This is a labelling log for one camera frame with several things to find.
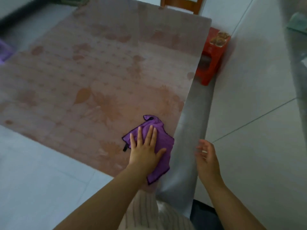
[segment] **orange leaf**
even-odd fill
[[[90,88],[82,88],[78,91],[76,100],[74,104],[83,103],[88,100],[91,96],[91,89]]]

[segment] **person's left hand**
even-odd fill
[[[152,125],[149,128],[145,142],[143,143],[142,128],[138,128],[137,145],[133,134],[130,133],[131,154],[129,165],[138,166],[146,172],[146,176],[154,171],[161,157],[166,152],[166,148],[160,149],[157,154],[154,152],[157,140],[157,129]]]

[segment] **forearm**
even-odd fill
[[[55,230],[116,230],[146,175],[128,166],[116,178],[63,220]]]
[[[265,229],[226,185],[206,189],[225,230]]]

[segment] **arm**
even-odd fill
[[[200,140],[197,170],[225,230],[265,229],[224,184],[213,144]]]
[[[154,153],[157,130],[151,126],[143,144],[142,129],[138,143],[131,140],[129,165],[111,182],[67,216],[54,230],[116,230],[141,185],[157,166],[166,149]]]

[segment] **hand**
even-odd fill
[[[133,134],[130,133],[131,154],[129,165],[138,166],[146,173],[146,176],[154,171],[161,157],[166,152],[166,148],[163,148],[155,154],[156,140],[157,129],[153,128],[152,125],[149,127],[144,144],[141,127],[138,128],[137,146],[135,145]]]
[[[196,148],[199,149],[195,156],[198,176],[202,184],[207,190],[212,187],[224,186],[214,145],[207,140],[200,139],[199,145]]]

